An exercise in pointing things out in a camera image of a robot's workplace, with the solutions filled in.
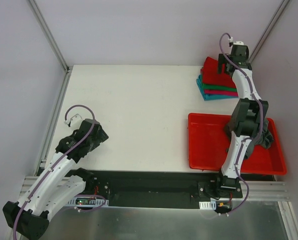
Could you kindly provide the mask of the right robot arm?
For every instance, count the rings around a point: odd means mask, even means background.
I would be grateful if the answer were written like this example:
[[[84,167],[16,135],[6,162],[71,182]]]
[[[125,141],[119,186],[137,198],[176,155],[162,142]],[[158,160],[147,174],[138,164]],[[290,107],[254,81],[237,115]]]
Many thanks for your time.
[[[217,198],[230,197],[241,188],[241,167],[247,148],[261,137],[269,106],[255,88],[248,46],[242,41],[231,42],[229,46],[230,54],[219,54],[218,72],[232,78],[239,101],[228,123],[231,142],[227,157],[214,184]]]

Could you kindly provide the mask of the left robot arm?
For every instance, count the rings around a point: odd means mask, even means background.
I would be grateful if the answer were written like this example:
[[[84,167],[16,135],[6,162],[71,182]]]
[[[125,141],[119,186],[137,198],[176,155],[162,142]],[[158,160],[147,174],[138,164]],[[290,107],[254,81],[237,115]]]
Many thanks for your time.
[[[87,118],[71,135],[59,141],[52,160],[34,184],[17,201],[7,201],[2,208],[14,238],[21,234],[29,240],[38,240],[52,218],[74,197],[96,198],[95,176],[86,169],[74,170],[63,185],[59,183],[74,165],[107,139],[101,124]]]

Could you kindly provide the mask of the red t-shirt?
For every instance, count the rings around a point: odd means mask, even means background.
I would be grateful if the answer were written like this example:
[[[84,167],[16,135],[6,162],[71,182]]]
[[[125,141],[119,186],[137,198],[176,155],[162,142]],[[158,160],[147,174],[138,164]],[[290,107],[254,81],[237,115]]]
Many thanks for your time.
[[[201,68],[202,81],[205,84],[209,85],[217,85],[228,88],[236,88],[234,82],[231,77],[225,73],[218,73],[218,61],[211,58],[206,57],[203,66]]]

